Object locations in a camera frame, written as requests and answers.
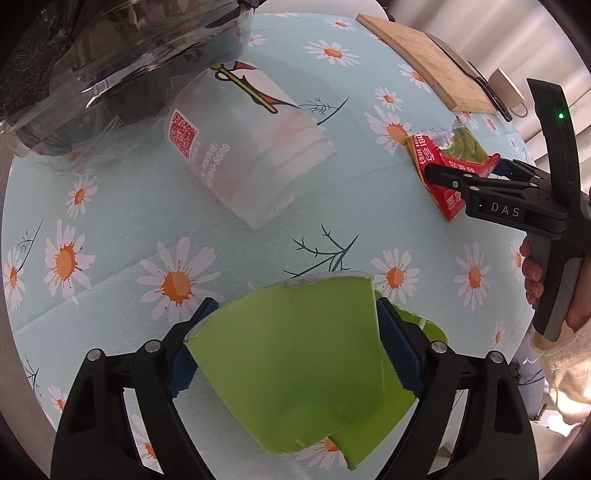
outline white daisy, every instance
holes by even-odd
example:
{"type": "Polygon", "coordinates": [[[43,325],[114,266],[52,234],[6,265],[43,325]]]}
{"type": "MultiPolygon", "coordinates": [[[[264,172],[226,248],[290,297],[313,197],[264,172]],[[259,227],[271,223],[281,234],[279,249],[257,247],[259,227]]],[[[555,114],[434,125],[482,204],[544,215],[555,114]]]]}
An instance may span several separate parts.
{"type": "Polygon", "coordinates": [[[53,297],[57,292],[57,287],[61,285],[61,295],[67,301],[73,301],[78,305],[74,282],[76,280],[87,290],[90,290],[90,279],[83,273],[95,261],[94,255],[80,253],[84,245],[85,236],[80,235],[74,241],[75,229],[67,225],[65,230],[61,231],[61,219],[56,224],[56,246],[52,241],[46,238],[45,265],[49,272],[45,277],[45,283],[49,283],[49,292],[53,297]]]}
{"type": "Polygon", "coordinates": [[[211,267],[216,259],[213,248],[202,248],[186,266],[191,249],[191,241],[188,236],[184,236],[178,241],[174,262],[164,244],[158,242],[157,249],[164,268],[156,266],[150,260],[142,260],[140,264],[152,275],[138,278],[138,283],[155,287],[142,295],[140,299],[144,303],[159,300],[152,311],[154,320],[158,320],[164,311],[168,310],[168,321],[172,325],[184,322],[191,319],[206,297],[211,297],[219,302],[225,300],[219,293],[196,287],[198,284],[220,276],[219,272],[199,276],[211,267]]]}
{"type": "Polygon", "coordinates": [[[381,38],[379,38],[374,32],[365,32],[365,34],[369,37],[369,38],[373,38],[374,40],[379,41],[380,43],[383,43],[384,45],[388,45],[384,40],[382,40],[381,38]]]}
{"type": "Polygon", "coordinates": [[[267,38],[263,37],[261,34],[257,33],[255,35],[251,35],[248,39],[248,46],[252,47],[253,45],[263,45],[267,41],[267,38]]]}
{"type": "Polygon", "coordinates": [[[499,130],[499,127],[496,125],[492,118],[486,118],[485,123],[486,126],[491,130],[491,132],[493,132],[495,135],[501,136],[501,130],[499,130]]]}
{"type": "Polygon", "coordinates": [[[383,145],[384,148],[393,155],[403,139],[409,135],[410,124],[403,124],[402,121],[393,113],[384,113],[377,105],[374,105],[379,119],[369,113],[365,114],[369,127],[379,135],[376,143],[383,145]]]}
{"type": "Polygon", "coordinates": [[[318,465],[318,468],[322,468],[322,470],[328,470],[332,467],[336,459],[339,460],[340,466],[347,466],[343,453],[330,439],[322,440],[295,454],[296,462],[301,462],[308,458],[311,458],[308,463],[309,467],[318,465]]]}
{"type": "Polygon", "coordinates": [[[59,388],[54,387],[53,385],[47,387],[47,391],[49,392],[51,402],[53,403],[55,409],[59,410],[60,412],[64,411],[64,408],[66,408],[66,401],[68,399],[68,395],[63,394],[59,388]]]}
{"type": "Polygon", "coordinates": [[[308,49],[308,53],[318,55],[316,58],[319,60],[328,59],[329,63],[332,65],[339,62],[343,67],[359,65],[359,62],[355,60],[358,59],[359,56],[347,53],[349,49],[342,48],[339,43],[329,45],[324,40],[319,40],[318,43],[313,43],[311,41],[308,43],[312,46],[304,48],[308,49]]]}
{"type": "Polygon", "coordinates": [[[135,444],[138,447],[138,452],[142,463],[146,467],[162,473],[162,469],[160,468],[160,464],[156,458],[156,453],[154,452],[154,447],[152,447],[152,442],[150,442],[150,439],[148,438],[144,421],[139,415],[136,415],[135,413],[131,416],[131,421],[135,425],[135,428],[132,428],[131,431],[134,434],[135,444]]]}
{"type": "Polygon", "coordinates": [[[505,325],[502,321],[496,323],[495,333],[492,335],[491,348],[498,349],[502,347],[503,340],[505,339],[505,325]]]}
{"type": "Polygon", "coordinates": [[[418,74],[418,72],[415,69],[413,69],[410,65],[408,65],[407,63],[399,63],[398,66],[400,68],[402,68],[402,70],[400,70],[400,73],[402,73],[402,75],[404,75],[405,77],[408,77],[408,80],[411,83],[415,84],[420,89],[421,88],[424,89],[426,92],[429,92],[429,93],[433,92],[433,90],[427,84],[425,79],[423,77],[421,77],[418,74]]]}
{"type": "Polygon", "coordinates": [[[4,299],[8,304],[10,300],[10,311],[14,312],[19,308],[22,302],[21,292],[25,291],[25,284],[21,280],[22,262],[19,258],[19,252],[16,247],[9,250],[6,261],[2,269],[2,279],[4,280],[4,299]]]}
{"type": "Polygon", "coordinates": [[[357,30],[351,22],[346,22],[342,18],[328,17],[324,21],[334,27],[340,28],[341,30],[357,30]]]}
{"type": "Polygon", "coordinates": [[[511,242],[511,270],[515,275],[517,281],[522,282],[524,280],[523,272],[521,271],[521,266],[523,265],[523,256],[519,252],[519,247],[521,246],[519,240],[514,238],[511,242]]]}
{"type": "Polygon", "coordinates": [[[482,299],[486,298],[486,289],[491,287],[489,281],[484,277],[491,270],[491,266],[482,266],[484,262],[484,254],[480,253],[480,246],[478,242],[474,242],[474,250],[470,251],[470,246],[464,244],[464,252],[466,260],[459,257],[456,258],[457,264],[462,267],[466,273],[458,275],[455,278],[456,283],[461,283],[462,286],[457,293],[458,297],[466,294],[464,297],[464,307],[472,303],[472,310],[476,309],[476,300],[478,305],[482,307],[482,299]]]}
{"type": "Polygon", "coordinates": [[[468,126],[470,128],[472,128],[474,130],[478,130],[480,128],[478,120],[476,120],[476,117],[471,112],[460,112],[459,116],[460,116],[460,119],[465,124],[468,124],[468,126]]]}
{"type": "Polygon", "coordinates": [[[86,213],[86,202],[91,202],[91,195],[94,195],[98,190],[96,185],[93,183],[96,181],[96,176],[90,178],[89,176],[80,175],[80,180],[74,182],[74,190],[68,195],[70,200],[66,202],[68,206],[67,214],[70,218],[78,217],[78,212],[82,212],[82,215],[86,213]]]}
{"type": "Polygon", "coordinates": [[[378,96],[378,100],[382,102],[382,106],[390,108],[393,111],[396,109],[402,111],[402,108],[400,107],[402,105],[402,100],[396,96],[396,93],[390,92],[387,88],[378,87],[375,94],[378,96]]]}
{"type": "Polygon", "coordinates": [[[420,270],[408,267],[413,259],[408,250],[405,250],[402,256],[397,248],[393,251],[383,250],[382,255],[385,262],[381,258],[371,261],[371,264],[382,272],[374,280],[376,288],[381,290],[391,303],[394,303],[397,294],[400,301],[406,303],[407,295],[412,297],[417,291],[414,284],[418,282],[417,275],[420,270]]]}

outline qr code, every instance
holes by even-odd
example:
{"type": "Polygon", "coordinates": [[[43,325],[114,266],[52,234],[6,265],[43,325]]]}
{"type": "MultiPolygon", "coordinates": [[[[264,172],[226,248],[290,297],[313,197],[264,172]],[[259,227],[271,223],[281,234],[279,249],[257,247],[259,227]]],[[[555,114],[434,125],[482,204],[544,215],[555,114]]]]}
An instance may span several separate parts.
{"type": "Polygon", "coordinates": [[[185,118],[181,112],[175,110],[168,129],[168,139],[187,160],[191,154],[193,141],[198,135],[199,129],[185,118]]]}

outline tablecloth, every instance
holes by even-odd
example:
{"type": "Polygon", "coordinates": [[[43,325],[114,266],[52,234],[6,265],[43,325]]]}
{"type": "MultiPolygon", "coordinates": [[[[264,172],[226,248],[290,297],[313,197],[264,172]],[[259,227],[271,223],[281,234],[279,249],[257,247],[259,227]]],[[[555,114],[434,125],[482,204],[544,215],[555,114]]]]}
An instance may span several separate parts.
{"type": "MultiPolygon", "coordinates": [[[[122,150],[93,170],[58,175],[14,161],[2,223],[5,297],[31,386],[55,426],[88,350],[135,351],[206,296],[224,304],[304,272],[374,274],[393,303],[437,323],[458,353],[498,349],[511,359],[523,338],[532,317],[518,253],[524,234],[465,215],[444,220],[400,141],[448,129],[456,114],[394,50],[350,18],[257,14],[241,59],[295,99],[339,151],[261,229],[186,169],[164,124],[158,135],[135,126],[133,155],[122,150]]],[[[459,116],[488,153],[531,160],[500,116],[459,116]]],[[[128,400],[142,458],[158,468],[128,400]]],[[[412,413],[351,472],[328,439],[266,454],[200,372],[176,405],[213,473],[242,480],[374,478],[412,413]]],[[[457,429],[461,408],[454,415],[457,429]]]]}

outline sleeve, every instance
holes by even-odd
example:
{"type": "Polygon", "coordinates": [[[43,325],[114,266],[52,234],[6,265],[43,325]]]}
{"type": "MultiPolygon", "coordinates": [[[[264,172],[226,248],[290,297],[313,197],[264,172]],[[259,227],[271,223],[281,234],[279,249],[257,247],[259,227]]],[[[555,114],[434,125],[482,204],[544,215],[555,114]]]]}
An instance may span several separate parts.
{"type": "Polygon", "coordinates": [[[591,413],[591,321],[576,333],[564,324],[556,343],[532,330],[531,346],[564,421],[584,423],[591,413]]]}

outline finger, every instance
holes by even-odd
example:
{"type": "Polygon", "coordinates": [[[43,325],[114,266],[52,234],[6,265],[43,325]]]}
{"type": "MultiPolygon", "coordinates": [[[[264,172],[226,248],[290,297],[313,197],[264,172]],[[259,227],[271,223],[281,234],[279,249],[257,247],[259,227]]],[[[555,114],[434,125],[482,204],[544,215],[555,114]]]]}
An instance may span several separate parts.
{"type": "Polygon", "coordinates": [[[529,278],[530,280],[540,281],[542,278],[541,265],[534,261],[531,257],[527,257],[525,260],[523,260],[521,271],[523,272],[525,278],[529,278]]]}
{"type": "Polygon", "coordinates": [[[529,278],[526,278],[525,279],[525,291],[528,294],[535,297],[536,299],[539,299],[544,292],[544,286],[540,282],[533,281],[533,280],[530,280],[529,278]]]}
{"type": "Polygon", "coordinates": [[[523,243],[519,247],[519,253],[523,257],[531,257],[530,241],[527,239],[527,237],[523,239],[523,243]]]}

